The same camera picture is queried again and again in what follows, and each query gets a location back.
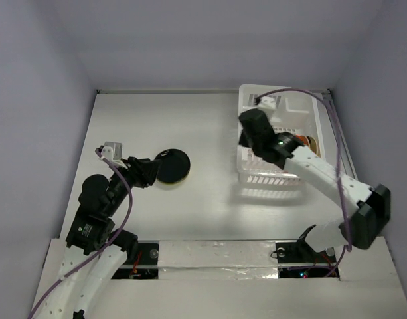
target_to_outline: white plastic basket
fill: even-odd
[[[243,84],[239,89],[238,113],[251,108],[255,97],[283,86],[262,86]],[[323,136],[316,99],[300,92],[282,92],[271,96],[276,101],[276,110],[267,111],[270,124],[275,132],[290,132],[295,135],[311,136],[318,144],[319,156],[325,159]],[[238,125],[238,136],[242,130]],[[240,182],[249,188],[271,188],[273,186],[293,186],[301,183],[298,176],[289,174],[274,164],[256,157],[250,148],[238,146],[237,168]]]

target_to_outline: wall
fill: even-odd
[[[381,0],[53,1],[97,88],[327,88]]]
[[[385,2],[334,98],[359,178],[392,191],[385,234],[407,294],[407,0]]]
[[[0,318],[31,308],[95,97],[59,22],[46,1],[0,0]]]

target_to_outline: white table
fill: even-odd
[[[82,182],[95,173],[110,176],[94,154],[105,141],[122,142],[124,157],[154,158],[165,148],[180,148],[191,159],[190,175],[182,184],[133,190],[133,213],[126,229],[141,240],[295,239],[308,225],[340,214],[310,186],[293,200],[246,202],[240,197],[237,99],[237,94],[98,95],[61,239],[52,241],[37,297],[56,277]],[[321,105],[319,114],[327,161],[334,164],[335,138]],[[114,215],[118,225],[126,207],[124,203]],[[199,258],[189,260],[197,263]],[[339,270],[341,281],[181,275],[111,280],[89,319],[407,318],[407,302],[383,238],[368,251],[354,249]]]

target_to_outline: clear plastic tape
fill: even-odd
[[[159,280],[277,279],[277,268],[160,268]]]
[[[274,241],[160,241],[157,265],[166,269],[273,269],[277,260],[270,254],[275,247]]]

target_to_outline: black round lid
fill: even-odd
[[[176,148],[169,148],[157,154],[155,160],[162,164],[157,173],[157,180],[166,184],[182,181],[190,172],[190,159],[186,153]]]

